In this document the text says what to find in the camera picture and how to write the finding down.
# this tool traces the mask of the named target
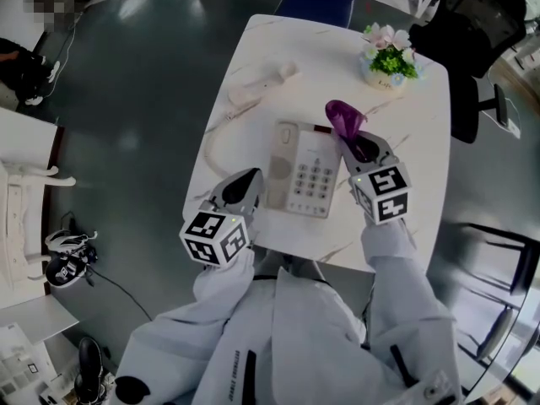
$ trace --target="white sleeve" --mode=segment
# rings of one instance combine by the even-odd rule
[[[366,260],[375,269],[371,353],[398,371],[390,350],[396,345],[413,378],[421,381],[442,370],[460,397],[454,318],[414,261],[416,248],[405,224],[399,220],[368,226],[362,244]]]
[[[158,315],[135,330],[116,372],[111,405],[166,403],[197,388],[225,323],[252,279],[253,251],[245,249],[227,268],[207,268],[197,277],[195,303]],[[141,382],[149,394],[139,397],[140,402],[122,401],[122,395],[132,395]]]

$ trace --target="purple cloth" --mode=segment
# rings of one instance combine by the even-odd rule
[[[337,135],[346,141],[353,142],[360,125],[365,120],[365,115],[341,100],[328,102],[325,111]]]

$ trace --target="blurred person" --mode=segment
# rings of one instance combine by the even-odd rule
[[[59,68],[60,62],[51,67],[39,54],[0,38],[0,81],[15,92],[19,102],[39,105],[43,101],[39,87],[45,81],[52,83]]]

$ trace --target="white jacket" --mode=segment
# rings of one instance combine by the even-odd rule
[[[246,249],[197,277],[195,303],[133,332],[111,403],[461,402],[453,318],[413,260],[405,225],[368,227],[362,242],[375,269],[369,351],[359,320],[330,286],[283,269],[277,279],[253,280]],[[410,388],[392,345],[418,381]]]

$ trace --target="white table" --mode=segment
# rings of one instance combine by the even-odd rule
[[[408,168],[413,185],[408,228],[427,269],[440,224],[450,154],[450,93],[446,70],[422,57],[427,79],[412,81],[401,96],[372,89],[359,74],[362,35],[300,19],[255,15],[231,59],[202,140],[183,216],[189,219],[221,180],[208,168],[203,146],[208,129],[230,110],[227,88],[248,84],[269,68],[294,61],[302,76],[287,89],[272,92],[262,103],[234,119],[216,138],[213,157],[229,173],[259,167],[266,174],[277,119],[330,126],[325,104],[348,102],[368,114],[362,129],[385,138]],[[348,172],[341,163],[327,219],[311,219],[267,210],[256,212],[256,244],[319,262],[369,271],[360,243],[364,215],[349,193]]]

